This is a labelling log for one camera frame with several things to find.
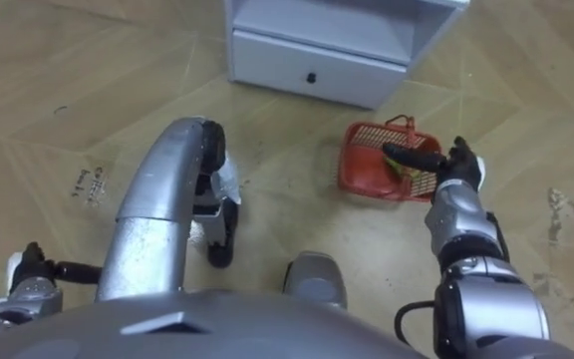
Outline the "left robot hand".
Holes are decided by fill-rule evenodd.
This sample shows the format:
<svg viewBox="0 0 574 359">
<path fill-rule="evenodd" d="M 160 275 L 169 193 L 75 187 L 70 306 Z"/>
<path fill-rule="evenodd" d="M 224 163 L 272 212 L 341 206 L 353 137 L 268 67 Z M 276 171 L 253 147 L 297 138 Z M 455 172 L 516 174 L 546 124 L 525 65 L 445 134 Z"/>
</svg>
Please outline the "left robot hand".
<svg viewBox="0 0 574 359">
<path fill-rule="evenodd" d="M 57 280 L 98 285 L 102 268 L 91 264 L 47 259 L 41 246 L 30 242 L 23 251 L 13 253 L 7 263 L 6 291 L 12 293 L 24 280 L 44 278 L 55 285 Z"/>
</svg>

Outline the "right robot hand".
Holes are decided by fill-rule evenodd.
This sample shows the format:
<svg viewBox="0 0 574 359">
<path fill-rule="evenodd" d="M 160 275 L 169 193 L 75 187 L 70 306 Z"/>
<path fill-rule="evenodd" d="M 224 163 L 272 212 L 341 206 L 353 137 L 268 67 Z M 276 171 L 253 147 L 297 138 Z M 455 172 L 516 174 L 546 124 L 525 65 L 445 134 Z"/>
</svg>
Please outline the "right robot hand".
<svg viewBox="0 0 574 359">
<path fill-rule="evenodd" d="M 479 191 L 485 180 L 486 170 L 483 159 L 461 136 L 454 138 L 446 156 L 442 153 L 409 149 L 393 143 L 383 144 L 382 151 L 388 160 L 405 168 L 435 174 L 437 184 L 442 184 L 446 180 L 463 180 Z"/>
</svg>

